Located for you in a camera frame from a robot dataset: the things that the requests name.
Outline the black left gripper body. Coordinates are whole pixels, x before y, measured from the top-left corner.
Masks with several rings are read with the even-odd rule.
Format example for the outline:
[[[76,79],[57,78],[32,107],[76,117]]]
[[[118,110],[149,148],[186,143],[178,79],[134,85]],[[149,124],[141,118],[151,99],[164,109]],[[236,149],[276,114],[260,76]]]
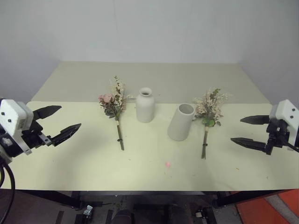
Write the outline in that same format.
[[[43,127],[35,120],[32,121],[28,130],[23,130],[22,139],[30,149],[38,148],[43,145],[50,146],[52,141],[50,136],[45,136],[42,133]]]

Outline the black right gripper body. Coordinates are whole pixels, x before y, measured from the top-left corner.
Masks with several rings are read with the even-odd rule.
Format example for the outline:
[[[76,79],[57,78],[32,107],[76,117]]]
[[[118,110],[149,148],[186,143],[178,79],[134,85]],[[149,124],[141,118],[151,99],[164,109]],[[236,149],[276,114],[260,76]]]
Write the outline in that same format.
[[[292,148],[289,143],[290,132],[287,130],[288,124],[282,119],[266,118],[268,123],[266,132],[269,134],[268,141],[265,146],[265,153],[271,155],[274,147],[282,148],[287,146]]]

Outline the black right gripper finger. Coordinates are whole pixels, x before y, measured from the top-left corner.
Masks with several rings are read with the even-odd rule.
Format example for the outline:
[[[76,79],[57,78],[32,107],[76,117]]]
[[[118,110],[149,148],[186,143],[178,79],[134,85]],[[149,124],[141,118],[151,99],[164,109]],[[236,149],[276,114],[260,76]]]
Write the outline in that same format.
[[[264,125],[270,122],[270,118],[269,115],[254,115],[242,118],[240,121],[252,125]]]
[[[231,140],[245,148],[254,149],[257,151],[264,152],[266,144],[264,142],[254,141],[253,139],[248,138],[231,138]]]

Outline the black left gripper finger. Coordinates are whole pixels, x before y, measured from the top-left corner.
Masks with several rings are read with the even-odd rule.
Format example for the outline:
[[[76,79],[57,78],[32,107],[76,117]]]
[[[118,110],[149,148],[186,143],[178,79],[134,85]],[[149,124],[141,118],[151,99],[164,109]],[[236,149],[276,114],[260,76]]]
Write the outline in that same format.
[[[68,140],[71,136],[75,134],[75,132],[81,127],[81,123],[69,126],[62,131],[60,134],[56,135],[55,137],[51,137],[51,142],[53,146],[58,146],[59,144],[63,143],[64,141]]]
[[[54,113],[56,113],[61,108],[62,108],[62,106],[60,106],[60,105],[50,105],[47,107],[37,109],[37,110],[33,111],[33,120],[37,121],[39,119],[47,118],[47,117],[53,115]]]

